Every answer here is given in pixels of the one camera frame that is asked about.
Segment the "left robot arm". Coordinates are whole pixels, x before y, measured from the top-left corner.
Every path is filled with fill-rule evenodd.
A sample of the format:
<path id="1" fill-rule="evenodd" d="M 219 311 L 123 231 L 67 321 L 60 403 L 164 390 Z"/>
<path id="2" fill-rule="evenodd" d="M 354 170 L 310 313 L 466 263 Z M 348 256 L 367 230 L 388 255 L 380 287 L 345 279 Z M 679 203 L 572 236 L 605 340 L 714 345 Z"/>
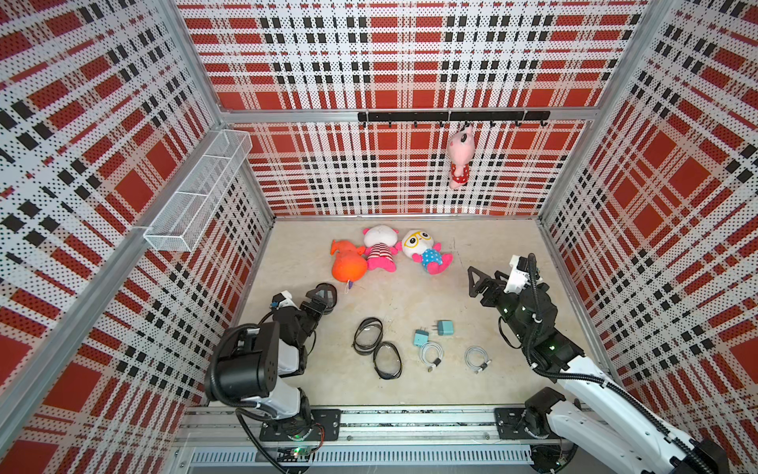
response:
<path id="1" fill-rule="evenodd" d="M 308 397 L 285 380 L 306 371 L 307 342 L 316 340 L 319 323 L 337 300 L 336 288 L 325 282 L 309 290 L 302 304 L 280 292 L 260 322 L 226 330 L 205 375 L 208 400 L 240 409 L 290 440 L 310 436 L 316 421 Z"/>

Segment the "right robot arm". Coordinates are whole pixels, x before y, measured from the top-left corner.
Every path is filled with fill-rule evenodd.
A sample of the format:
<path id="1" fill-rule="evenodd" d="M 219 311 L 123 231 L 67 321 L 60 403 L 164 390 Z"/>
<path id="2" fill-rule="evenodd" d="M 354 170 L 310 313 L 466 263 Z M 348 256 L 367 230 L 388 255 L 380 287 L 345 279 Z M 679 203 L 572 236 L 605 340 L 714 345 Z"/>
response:
<path id="1" fill-rule="evenodd" d="M 558 308 L 542 281 L 536 257 L 515 256 L 507 274 L 467 270 L 469 294 L 499 314 L 536 375 L 558 384 L 525 403 L 524 430 L 556 435 L 616 473 L 728 473 L 726 451 L 695 440 L 651 412 L 556 326 Z"/>

